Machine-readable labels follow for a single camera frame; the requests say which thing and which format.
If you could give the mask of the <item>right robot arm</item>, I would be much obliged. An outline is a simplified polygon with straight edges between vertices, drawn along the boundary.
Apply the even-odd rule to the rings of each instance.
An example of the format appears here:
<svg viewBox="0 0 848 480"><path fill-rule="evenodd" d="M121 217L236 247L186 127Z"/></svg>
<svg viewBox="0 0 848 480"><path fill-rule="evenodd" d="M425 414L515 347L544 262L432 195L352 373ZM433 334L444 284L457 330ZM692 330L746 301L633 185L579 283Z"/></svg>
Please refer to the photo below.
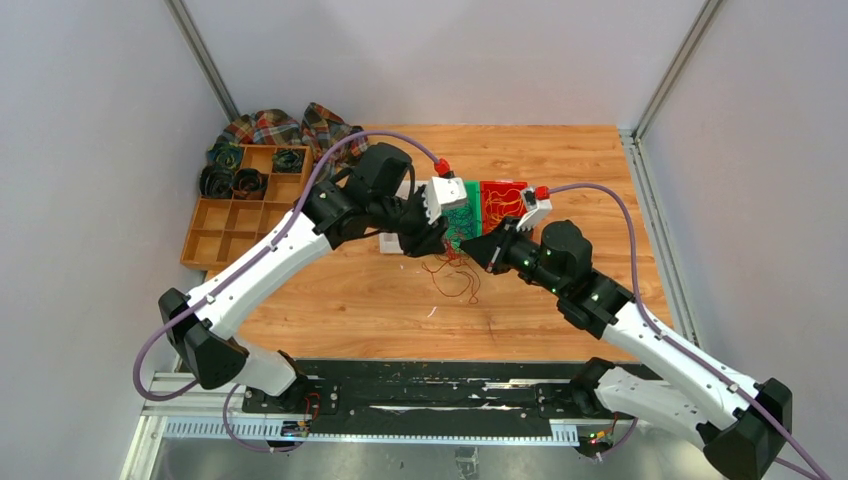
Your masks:
<svg viewBox="0 0 848 480"><path fill-rule="evenodd" d="M571 221L555 221L535 242L505 218L461 249L486 272L515 271L557 298L574 327L636 357L659 375L643 380L592 359L571 390L574 408L595 417L624 413L699 448L728 479L761 479L786 443L792 393L776 379L759 383L695 347L638 303L633 292L592 266L592 245Z"/></svg>

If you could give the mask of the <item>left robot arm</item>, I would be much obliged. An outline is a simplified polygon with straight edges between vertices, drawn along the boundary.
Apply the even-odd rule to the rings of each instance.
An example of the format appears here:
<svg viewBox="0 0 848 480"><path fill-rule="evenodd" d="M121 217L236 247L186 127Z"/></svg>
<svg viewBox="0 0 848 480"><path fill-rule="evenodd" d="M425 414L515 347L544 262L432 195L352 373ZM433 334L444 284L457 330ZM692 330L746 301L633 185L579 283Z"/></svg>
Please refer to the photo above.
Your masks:
<svg viewBox="0 0 848 480"><path fill-rule="evenodd" d="M158 300L161 335L188 366L194 382L212 390L230 382L258 389L283 413L306 400L293 360L237 337L246 318L306 266L370 233L397 236L402 253L441 254L445 212L463 206L463 181L443 161L424 184L413 181L411 158L387 143L369 147L352 168L303 192L293 210L212 280ZM411 191L398 196L404 181Z"/></svg>

